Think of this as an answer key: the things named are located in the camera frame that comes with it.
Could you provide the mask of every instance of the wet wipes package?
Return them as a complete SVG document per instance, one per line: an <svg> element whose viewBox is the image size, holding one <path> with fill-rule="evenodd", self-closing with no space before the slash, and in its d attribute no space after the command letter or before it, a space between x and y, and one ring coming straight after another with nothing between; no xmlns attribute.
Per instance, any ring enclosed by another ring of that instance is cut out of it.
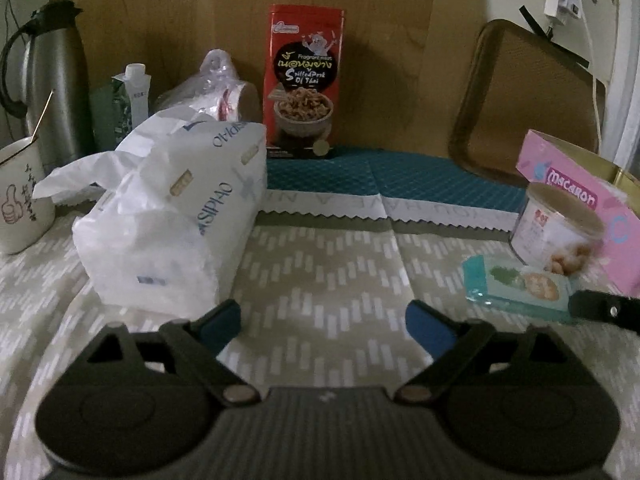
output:
<svg viewBox="0 0 640 480"><path fill-rule="evenodd" d="M184 108L150 118L116 152L59 168L36 193L105 187L73 225L101 300L194 319L230 293L266 189L266 146L261 124Z"/></svg>
<svg viewBox="0 0 640 480"><path fill-rule="evenodd" d="M521 264L511 258L479 254L464 261L467 299L490 308L570 322L569 278Z"/></svg>

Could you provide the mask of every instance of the snack can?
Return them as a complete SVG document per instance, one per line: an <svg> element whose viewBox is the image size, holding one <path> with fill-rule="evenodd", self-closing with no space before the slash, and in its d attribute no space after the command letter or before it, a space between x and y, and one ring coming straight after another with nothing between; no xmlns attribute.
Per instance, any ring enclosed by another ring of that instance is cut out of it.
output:
<svg viewBox="0 0 640 480"><path fill-rule="evenodd" d="M602 220L577 196L532 183L510 241L525 264L569 276L584 268L604 233Z"/></svg>
<svg viewBox="0 0 640 480"><path fill-rule="evenodd" d="M341 9L271 6L262 100L269 156L329 152L343 28Z"/></svg>

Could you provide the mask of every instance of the black oval label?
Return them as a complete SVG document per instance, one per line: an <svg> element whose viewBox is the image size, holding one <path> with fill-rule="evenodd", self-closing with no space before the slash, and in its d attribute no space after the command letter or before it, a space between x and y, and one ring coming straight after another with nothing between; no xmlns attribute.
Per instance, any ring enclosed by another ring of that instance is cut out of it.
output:
<svg viewBox="0 0 640 480"><path fill-rule="evenodd" d="M322 36L308 43L287 43L273 59L273 70L286 90L313 88L321 92L335 81L338 63Z"/></svg>

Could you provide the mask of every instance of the white tissue pack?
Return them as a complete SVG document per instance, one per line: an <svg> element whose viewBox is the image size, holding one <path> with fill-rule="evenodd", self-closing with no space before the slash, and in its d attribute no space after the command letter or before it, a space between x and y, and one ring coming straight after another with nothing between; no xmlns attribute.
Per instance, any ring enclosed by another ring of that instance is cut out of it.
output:
<svg viewBox="0 0 640 480"><path fill-rule="evenodd" d="M107 191L73 240L101 300L194 319L230 293L266 189L265 129L169 108L34 197L94 182Z"/></svg>

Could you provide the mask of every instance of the thumbs up drawing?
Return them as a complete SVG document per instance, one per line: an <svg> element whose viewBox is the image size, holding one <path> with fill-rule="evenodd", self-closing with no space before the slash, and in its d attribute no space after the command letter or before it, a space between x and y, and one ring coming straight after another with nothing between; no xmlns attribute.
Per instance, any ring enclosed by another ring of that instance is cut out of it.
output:
<svg viewBox="0 0 640 480"><path fill-rule="evenodd" d="M24 208L15 197L15 184L6 188L6 202L2 204L2 218L7 224L15 224L24 215Z"/></svg>

